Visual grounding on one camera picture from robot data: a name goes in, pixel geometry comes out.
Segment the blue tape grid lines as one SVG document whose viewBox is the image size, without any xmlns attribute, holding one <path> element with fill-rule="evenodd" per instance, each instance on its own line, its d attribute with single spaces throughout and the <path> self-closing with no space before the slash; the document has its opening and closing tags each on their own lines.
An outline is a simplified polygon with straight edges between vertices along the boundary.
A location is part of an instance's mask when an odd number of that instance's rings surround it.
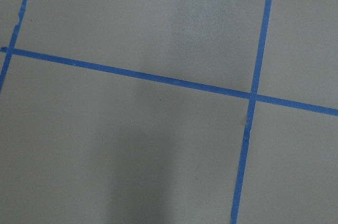
<svg viewBox="0 0 338 224">
<path fill-rule="evenodd" d="M 246 113 L 246 124 L 244 127 L 243 138 L 241 142 L 241 150 L 240 150 L 240 155 L 239 155 L 237 177 L 236 177 L 236 183 L 234 186 L 234 193 L 233 193 L 231 213 L 230 213 L 230 223 L 237 223 L 238 221 L 241 194 L 242 194 L 243 182 L 245 178 L 245 170 L 246 170 L 247 156 L 248 156 L 249 143 L 250 143 L 250 134 L 251 134 L 251 129 L 253 126 L 253 121 L 254 121 L 256 103 L 265 102 L 265 103 L 273 104 L 273 105 L 280 105 L 280 106 L 295 108 L 299 110 L 311 111 L 311 112 L 318 113 L 318 114 L 337 116 L 337 109 L 335 108 L 312 105 L 312 104 L 308 104 L 304 102 L 297 102 L 293 100 L 276 98 L 276 97 L 271 97 L 271 96 L 265 96 L 265 95 L 260 95 L 258 93 L 262 63 L 263 63 L 263 58 L 264 58 L 264 53 L 265 53 L 266 39 L 267 39 L 268 28 L 269 28 L 270 12 L 271 12 L 273 0 L 265 0 L 264 13 L 263 13 L 261 27 L 260 27 L 258 49 L 257 49 L 257 54 L 256 54 L 256 59 L 255 59 L 255 67 L 253 71 L 252 83 L 251 83 L 251 88 L 249 92 L 228 89 L 224 87 L 216 87 L 213 85 L 206 85 L 202 83 L 175 79 L 175 78 L 160 76 L 156 74 L 149 74 L 149 73 L 144 73 L 144 72 L 139 72 L 139 71 L 133 71 L 133 70 L 123 69 L 123 68 L 116 68 L 112 66 L 106 66 L 103 64 L 91 63 L 87 61 L 68 59 L 68 58 L 63 58 L 59 56 L 48 55 L 48 54 L 38 53 L 38 52 L 33 52 L 33 51 L 28 51 L 28 50 L 16 49 L 15 45 L 16 45 L 16 41 L 17 41 L 17 38 L 20 32 L 20 28 L 21 28 L 21 25 L 24 19 L 27 2 L 28 0 L 22 0 L 20 10 L 18 13 L 18 22 L 14 25 L 14 29 L 11 35 L 9 45 L 7 47 L 1 48 L 1 52 L 5 54 L 5 60 L 3 62 L 2 69 L 1 69 L 1 83 L 4 83 L 5 81 L 12 56 L 19 55 L 22 57 L 27 57 L 27 58 L 32 58 L 32 59 L 44 60 L 44 61 L 49 61 L 53 63 L 65 64 L 65 65 L 69 65 L 73 67 L 86 68 L 90 70 L 117 74 L 120 76 L 126 76 L 126 77 L 131 77 L 131 78 L 147 80 L 147 81 L 159 82 L 159 83 L 163 83 L 167 85 L 190 88 L 190 89 L 195 89 L 195 90 L 200 90 L 200 91 L 205 91 L 205 92 L 212 92 L 215 94 L 221 94 L 225 96 L 231 96 L 231 97 L 248 100 L 248 108 L 247 108 L 247 113 Z"/>
</svg>

